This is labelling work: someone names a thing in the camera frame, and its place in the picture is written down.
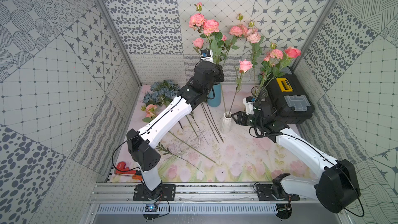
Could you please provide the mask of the pink rose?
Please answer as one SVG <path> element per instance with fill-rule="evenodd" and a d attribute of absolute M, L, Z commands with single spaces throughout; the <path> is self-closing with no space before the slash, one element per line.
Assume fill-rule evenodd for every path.
<path fill-rule="evenodd" d="M 251 61 L 248 61 L 246 59 L 239 61 L 239 65 L 235 67 L 235 72 L 236 72 L 236 88 L 235 92 L 233 95 L 233 100 L 229 109 L 229 114 L 228 117 L 232 117 L 232 107 L 234 105 L 234 101 L 236 98 L 237 93 L 241 90 L 241 85 L 243 81 L 244 75 L 253 68 L 253 64 Z"/>

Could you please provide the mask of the pink peony flower stem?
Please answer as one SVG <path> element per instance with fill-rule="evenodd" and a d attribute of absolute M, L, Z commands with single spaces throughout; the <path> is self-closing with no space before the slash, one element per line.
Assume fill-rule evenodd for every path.
<path fill-rule="evenodd" d="M 222 67 L 225 66 L 230 51 L 239 48 L 236 42 L 240 38 L 246 37 L 248 31 L 248 28 L 243 22 L 244 16 L 241 13 L 237 15 L 237 19 L 239 21 L 238 25 L 231 27 L 229 30 L 230 39 L 227 37 L 223 38 Z"/>

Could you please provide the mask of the large pink rose stem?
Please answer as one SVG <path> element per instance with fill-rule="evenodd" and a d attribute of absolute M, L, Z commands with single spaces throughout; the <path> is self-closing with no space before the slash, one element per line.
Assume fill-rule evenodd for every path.
<path fill-rule="evenodd" d="M 301 54 L 302 53 L 299 49 L 293 47 L 289 47 L 284 51 L 273 49 L 269 54 L 273 77 L 281 77 L 284 74 L 283 70 L 290 66 L 292 61 L 298 58 Z"/>

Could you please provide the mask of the pink carnation stem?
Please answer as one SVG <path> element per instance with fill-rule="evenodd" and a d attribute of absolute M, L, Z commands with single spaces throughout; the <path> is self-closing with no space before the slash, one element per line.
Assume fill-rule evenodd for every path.
<path fill-rule="evenodd" d="M 170 156 L 174 156 L 178 159 L 181 159 L 187 163 L 189 163 L 191 166 L 193 166 L 194 168 L 196 168 L 197 170 L 199 170 L 200 172 L 202 172 L 202 170 L 200 170 L 198 167 L 196 167 L 194 164 L 192 164 L 191 162 L 189 162 L 188 160 L 182 158 L 181 156 L 178 156 L 174 153 L 172 153 L 168 148 L 165 148 L 162 144 L 159 144 L 156 146 L 155 148 L 156 151 L 161 152 L 163 155 L 170 155 Z"/>

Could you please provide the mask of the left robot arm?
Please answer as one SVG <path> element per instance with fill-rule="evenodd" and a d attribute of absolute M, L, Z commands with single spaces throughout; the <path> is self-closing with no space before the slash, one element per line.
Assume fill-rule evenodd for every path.
<path fill-rule="evenodd" d="M 162 180 L 157 168 L 161 155 L 155 148 L 177 122 L 208 99 L 214 84 L 223 81 L 220 65 L 201 60 L 194 68 L 194 76 L 154 120 L 138 131 L 131 129 L 127 133 L 124 143 L 127 143 L 132 159 L 138 164 L 144 192 L 149 199 L 158 198 L 162 192 Z"/>

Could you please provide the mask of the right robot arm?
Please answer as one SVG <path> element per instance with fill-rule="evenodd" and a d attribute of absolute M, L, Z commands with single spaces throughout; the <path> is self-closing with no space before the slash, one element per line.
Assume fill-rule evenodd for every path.
<path fill-rule="evenodd" d="M 299 197 L 317 200 L 335 214 L 360 201 L 361 191 L 351 162 L 338 160 L 319 150 L 283 122 L 268 121 L 263 110 L 265 101 L 259 97 L 246 97 L 243 104 L 245 111 L 232 114 L 238 125 L 248 126 L 253 138 L 268 139 L 290 151 L 316 175 L 316 179 L 305 179 L 280 173 L 271 183 L 254 184 L 259 200 L 272 197 L 277 201 L 286 201 L 278 207 L 279 218 L 288 219 L 291 216 L 291 202 Z"/>

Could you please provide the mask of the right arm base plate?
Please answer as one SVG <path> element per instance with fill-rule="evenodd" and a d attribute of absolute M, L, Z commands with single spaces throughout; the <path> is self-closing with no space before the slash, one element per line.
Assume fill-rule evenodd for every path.
<path fill-rule="evenodd" d="M 254 191 L 259 201 L 299 201 L 300 196 L 287 194 L 280 186 L 271 183 L 254 183 Z"/>

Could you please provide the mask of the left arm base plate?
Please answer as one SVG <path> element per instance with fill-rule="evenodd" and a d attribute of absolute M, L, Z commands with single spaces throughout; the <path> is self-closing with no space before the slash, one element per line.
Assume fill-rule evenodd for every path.
<path fill-rule="evenodd" d="M 174 201 L 176 185 L 161 183 L 156 189 L 149 188 L 141 183 L 134 188 L 133 201 L 155 201 L 158 199 Z"/>

